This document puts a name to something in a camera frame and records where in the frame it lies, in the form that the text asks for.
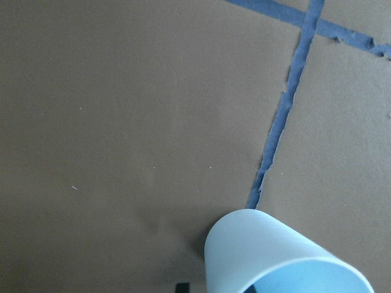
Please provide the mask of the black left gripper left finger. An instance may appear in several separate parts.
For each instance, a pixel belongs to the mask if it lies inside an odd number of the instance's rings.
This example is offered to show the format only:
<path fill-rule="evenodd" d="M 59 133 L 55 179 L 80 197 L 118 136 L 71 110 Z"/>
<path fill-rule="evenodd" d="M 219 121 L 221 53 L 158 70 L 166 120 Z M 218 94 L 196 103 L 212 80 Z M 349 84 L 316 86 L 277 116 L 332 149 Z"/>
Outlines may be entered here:
<path fill-rule="evenodd" d="M 175 293 L 189 293 L 189 283 L 177 283 Z"/>

